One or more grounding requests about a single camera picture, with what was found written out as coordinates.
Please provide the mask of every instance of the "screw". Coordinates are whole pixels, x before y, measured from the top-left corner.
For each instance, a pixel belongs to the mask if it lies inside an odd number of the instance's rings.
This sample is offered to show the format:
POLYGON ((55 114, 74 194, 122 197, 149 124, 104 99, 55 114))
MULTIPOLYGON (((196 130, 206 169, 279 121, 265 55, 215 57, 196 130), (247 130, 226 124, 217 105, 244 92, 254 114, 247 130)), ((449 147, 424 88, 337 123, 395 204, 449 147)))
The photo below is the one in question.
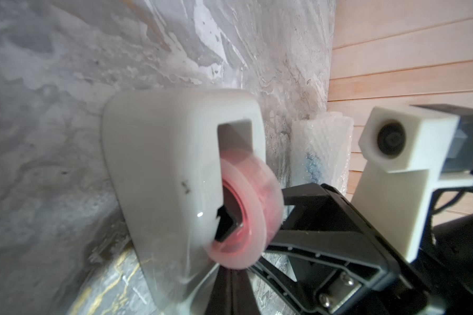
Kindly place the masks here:
POLYGON ((340 280, 343 282, 344 285, 352 287, 354 285, 354 279, 349 276, 345 271, 340 274, 340 280))
POLYGON ((319 302, 321 302, 321 305, 326 308, 331 306, 331 301, 329 300, 329 296, 327 294, 324 294, 324 293, 319 294, 319 302))

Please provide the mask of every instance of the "tape roll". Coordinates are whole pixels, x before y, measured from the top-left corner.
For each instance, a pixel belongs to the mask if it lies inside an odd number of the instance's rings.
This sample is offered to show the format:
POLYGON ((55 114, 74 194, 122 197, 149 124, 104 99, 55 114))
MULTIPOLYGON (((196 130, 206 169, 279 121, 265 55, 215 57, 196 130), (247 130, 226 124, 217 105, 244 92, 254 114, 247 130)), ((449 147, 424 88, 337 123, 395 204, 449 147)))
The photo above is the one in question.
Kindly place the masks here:
POLYGON ((272 170, 243 150, 221 153, 225 206, 241 211, 242 224, 223 242, 214 241, 209 256, 231 269, 252 266, 282 223, 284 198, 272 170))

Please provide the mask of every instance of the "marble countertop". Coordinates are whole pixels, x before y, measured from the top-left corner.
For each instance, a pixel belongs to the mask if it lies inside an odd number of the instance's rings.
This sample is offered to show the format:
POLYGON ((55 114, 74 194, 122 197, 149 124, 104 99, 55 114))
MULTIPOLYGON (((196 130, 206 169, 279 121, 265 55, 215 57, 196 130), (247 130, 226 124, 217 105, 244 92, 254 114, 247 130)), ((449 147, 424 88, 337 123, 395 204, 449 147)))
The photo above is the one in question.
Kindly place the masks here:
MULTIPOLYGON (((334 9, 0 0, 0 314, 159 314, 104 164, 104 105, 130 89, 246 89, 286 186, 291 122, 326 110, 334 9)), ((277 299, 263 285, 261 309, 277 299)))

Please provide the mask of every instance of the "wooden panel wall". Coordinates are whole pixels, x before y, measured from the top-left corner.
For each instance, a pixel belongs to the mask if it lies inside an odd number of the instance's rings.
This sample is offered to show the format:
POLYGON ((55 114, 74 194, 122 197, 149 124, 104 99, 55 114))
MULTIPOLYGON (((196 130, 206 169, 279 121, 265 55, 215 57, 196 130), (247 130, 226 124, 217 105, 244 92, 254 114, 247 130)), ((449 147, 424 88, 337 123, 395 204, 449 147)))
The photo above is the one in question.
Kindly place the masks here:
MULTIPOLYGON (((473 108, 473 0, 338 1, 333 47, 328 110, 354 119, 350 199, 366 165, 358 141, 374 106, 473 108)), ((434 223, 471 213, 468 193, 434 223)))

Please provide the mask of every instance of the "bubble wrap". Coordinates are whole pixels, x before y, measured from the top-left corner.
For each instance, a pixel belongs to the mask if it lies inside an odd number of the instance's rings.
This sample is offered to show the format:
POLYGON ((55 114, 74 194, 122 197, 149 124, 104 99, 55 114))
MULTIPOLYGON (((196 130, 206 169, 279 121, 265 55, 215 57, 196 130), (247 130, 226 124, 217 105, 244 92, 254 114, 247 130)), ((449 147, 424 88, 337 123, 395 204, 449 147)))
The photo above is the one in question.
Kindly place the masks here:
POLYGON ((347 192, 354 121, 339 112, 324 112, 291 126, 290 185, 326 183, 347 192))

